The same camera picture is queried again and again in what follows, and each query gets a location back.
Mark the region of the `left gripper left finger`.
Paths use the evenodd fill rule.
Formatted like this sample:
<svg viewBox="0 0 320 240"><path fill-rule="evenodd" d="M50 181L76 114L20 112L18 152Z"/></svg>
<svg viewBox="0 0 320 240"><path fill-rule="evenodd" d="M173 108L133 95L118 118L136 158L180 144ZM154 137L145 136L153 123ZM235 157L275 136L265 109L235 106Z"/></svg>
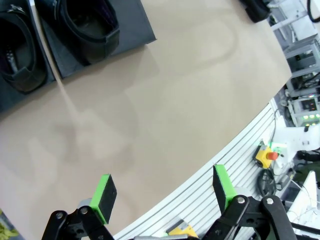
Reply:
<svg viewBox="0 0 320 240"><path fill-rule="evenodd" d="M68 214L64 210L52 212L44 230L43 240L113 240L105 227L109 223L117 190L110 174L101 176L88 205Z"/></svg>

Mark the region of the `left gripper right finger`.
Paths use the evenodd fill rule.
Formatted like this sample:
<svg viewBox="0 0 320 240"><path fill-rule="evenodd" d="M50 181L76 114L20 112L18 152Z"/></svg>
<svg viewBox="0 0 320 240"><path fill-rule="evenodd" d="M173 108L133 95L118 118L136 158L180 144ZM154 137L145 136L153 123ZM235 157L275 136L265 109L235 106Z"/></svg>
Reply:
<svg viewBox="0 0 320 240"><path fill-rule="evenodd" d="M207 231L208 240L234 240L241 228L252 228L259 240L297 239L278 196L256 200L237 194L222 164L213 166L212 186L221 216Z"/></svg>

